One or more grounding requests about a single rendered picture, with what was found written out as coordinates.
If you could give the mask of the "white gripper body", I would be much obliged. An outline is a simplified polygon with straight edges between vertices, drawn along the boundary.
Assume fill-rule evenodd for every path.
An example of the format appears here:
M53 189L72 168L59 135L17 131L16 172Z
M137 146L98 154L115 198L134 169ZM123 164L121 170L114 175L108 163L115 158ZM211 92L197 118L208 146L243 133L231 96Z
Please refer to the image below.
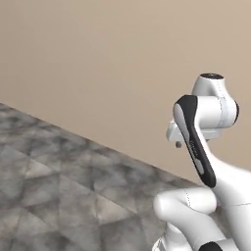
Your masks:
M221 136L222 131L218 128L216 129L203 129L202 130L203 136L206 140L215 139ZM183 136L174 120L171 120L168 125L166 137L169 141L173 142L183 142Z

